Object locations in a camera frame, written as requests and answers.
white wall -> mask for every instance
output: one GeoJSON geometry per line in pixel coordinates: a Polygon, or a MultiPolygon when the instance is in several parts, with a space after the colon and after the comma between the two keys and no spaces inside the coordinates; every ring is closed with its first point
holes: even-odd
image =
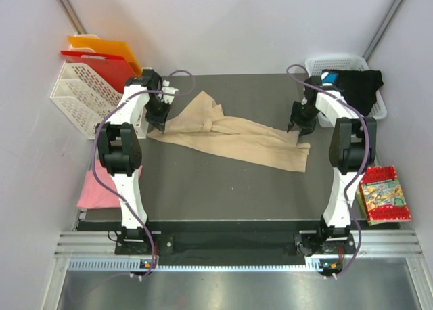
{"type": "Polygon", "coordinates": [[[433,272],[432,16],[432,0],[406,0],[369,64],[382,71],[388,109],[379,122],[378,152],[397,167],[433,272]]]}
{"type": "Polygon", "coordinates": [[[0,308],[36,309],[90,156],[49,100],[73,30],[56,0],[0,0],[0,308]]]}
{"type": "Polygon", "coordinates": [[[126,40],[161,74],[284,73],[362,55],[392,0],[71,0],[90,33],[126,40]]]}

metal floor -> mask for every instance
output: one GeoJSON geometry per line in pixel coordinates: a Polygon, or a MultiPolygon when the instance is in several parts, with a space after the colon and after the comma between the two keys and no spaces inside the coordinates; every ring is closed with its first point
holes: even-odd
{"type": "Polygon", "coordinates": [[[68,272],[59,310],[417,310],[404,259],[359,259],[337,281],[318,273],[153,273],[142,283],[113,273],[68,272]]]}
{"type": "MultiPolygon", "coordinates": [[[[285,74],[196,77],[196,93],[207,92],[226,116],[287,129],[302,87],[285,74]]],[[[177,76],[171,85],[189,90],[191,79],[177,76]]],[[[176,117],[194,98],[177,98],[176,117]]],[[[149,218],[158,220],[319,219],[332,186],[328,150],[332,129],[317,125],[301,142],[311,143],[306,172],[295,173],[213,156],[153,139],[141,140],[141,199],[149,218]]],[[[119,221],[120,210],[87,211],[87,221],[119,221]]]]}

beige pants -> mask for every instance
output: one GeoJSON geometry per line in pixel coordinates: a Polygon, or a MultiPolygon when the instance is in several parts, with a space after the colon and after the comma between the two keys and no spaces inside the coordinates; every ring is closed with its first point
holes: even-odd
{"type": "Polygon", "coordinates": [[[305,172],[310,144],[298,144],[299,132],[280,131],[250,120],[224,116],[221,105],[202,91],[178,115],[167,121],[165,133],[148,137],[288,171],[305,172]]]}

red folder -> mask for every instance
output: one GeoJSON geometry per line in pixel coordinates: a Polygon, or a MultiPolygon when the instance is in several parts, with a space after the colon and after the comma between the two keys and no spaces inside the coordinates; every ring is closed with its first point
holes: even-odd
{"type": "Polygon", "coordinates": [[[119,93],[123,93],[126,81],[135,76],[122,56],[88,51],[61,51],[61,53],[68,62],[86,63],[119,93]]]}

laundry basket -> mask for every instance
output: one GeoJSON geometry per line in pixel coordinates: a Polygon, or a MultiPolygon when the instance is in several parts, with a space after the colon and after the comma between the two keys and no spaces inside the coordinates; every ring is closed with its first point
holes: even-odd
{"type": "MultiPolygon", "coordinates": [[[[95,139],[96,125],[122,95],[87,64],[65,63],[50,98],[87,139],[95,139]]],[[[147,127],[141,114],[134,126],[138,138],[146,138],[147,127]]]]}
{"type": "MultiPolygon", "coordinates": [[[[360,56],[327,56],[322,58],[309,58],[305,61],[305,68],[309,76],[321,75],[323,70],[369,70],[367,62],[360,56]]],[[[373,105],[368,116],[377,119],[384,119],[387,111],[380,92],[376,92],[377,102],[373,105]]],[[[332,127],[331,122],[323,113],[317,115],[319,124],[322,127],[332,127]]]]}

